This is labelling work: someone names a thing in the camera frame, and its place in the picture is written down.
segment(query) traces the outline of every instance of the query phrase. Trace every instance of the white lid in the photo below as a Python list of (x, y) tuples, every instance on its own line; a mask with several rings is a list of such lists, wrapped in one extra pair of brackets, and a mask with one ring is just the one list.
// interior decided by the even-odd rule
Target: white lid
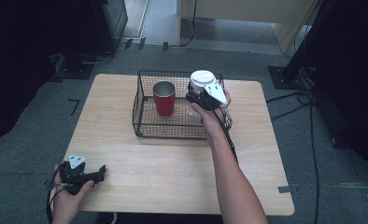
[(199, 70), (191, 74), (190, 83), (193, 88), (202, 91), (205, 85), (216, 83), (216, 78), (209, 71)]

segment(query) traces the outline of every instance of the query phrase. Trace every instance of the cup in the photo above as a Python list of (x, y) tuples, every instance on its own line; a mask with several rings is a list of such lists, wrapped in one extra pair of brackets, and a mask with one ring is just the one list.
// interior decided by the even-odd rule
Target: cup
[(168, 81), (160, 81), (153, 86), (152, 91), (158, 114), (163, 117), (171, 116), (175, 110), (175, 85)]

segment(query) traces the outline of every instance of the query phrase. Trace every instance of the tabletop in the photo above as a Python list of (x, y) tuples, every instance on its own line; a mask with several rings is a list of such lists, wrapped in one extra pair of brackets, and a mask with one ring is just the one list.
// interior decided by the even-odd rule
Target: tabletop
[[(294, 212), (274, 129), (255, 81), (224, 80), (233, 99), (230, 136), (240, 168), (266, 215)], [(85, 173), (106, 165), (105, 181), (81, 210), (219, 214), (214, 167), (206, 140), (153, 139), (134, 134), (132, 111), (137, 76), (96, 76), (64, 158), (86, 157)]]

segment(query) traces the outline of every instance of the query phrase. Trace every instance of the black stand base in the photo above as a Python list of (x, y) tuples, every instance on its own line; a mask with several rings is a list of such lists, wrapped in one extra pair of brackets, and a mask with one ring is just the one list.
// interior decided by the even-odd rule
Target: black stand base
[(63, 61), (54, 77), (70, 79), (89, 79), (92, 70), (93, 64), (91, 63), (80, 63), (78, 64), (78, 66), (68, 67), (66, 61)]
[(284, 67), (268, 66), (269, 75), (274, 82), (275, 89), (285, 90), (305, 90), (305, 85), (300, 77), (296, 76), (291, 81), (286, 81), (283, 78)]

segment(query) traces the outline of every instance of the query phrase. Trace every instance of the forearm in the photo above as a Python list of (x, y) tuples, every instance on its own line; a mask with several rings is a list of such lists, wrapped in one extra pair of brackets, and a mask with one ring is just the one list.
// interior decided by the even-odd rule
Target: forearm
[(221, 128), (206, 132), (216, 173), (219, 207), (224, 223), (266, 223), (261, 203), (234, 158)]

